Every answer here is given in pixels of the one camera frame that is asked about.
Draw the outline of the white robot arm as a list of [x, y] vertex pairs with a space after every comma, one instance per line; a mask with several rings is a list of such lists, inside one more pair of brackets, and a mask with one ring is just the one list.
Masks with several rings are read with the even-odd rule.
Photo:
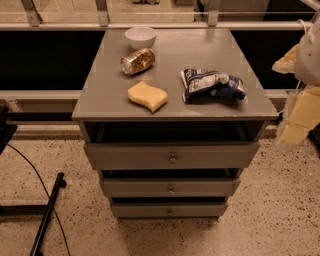
[[[299, 23], [305, 28], [302, 20]], [[286, 100], [283, 121], [277, 131], [278, 145], [283, 149], [301, 144], [320, 124], [320, 21], [304, 31], [299, 43], [272, 66], [273, 71], [292, 73], [298, 84], [306, 85]]]

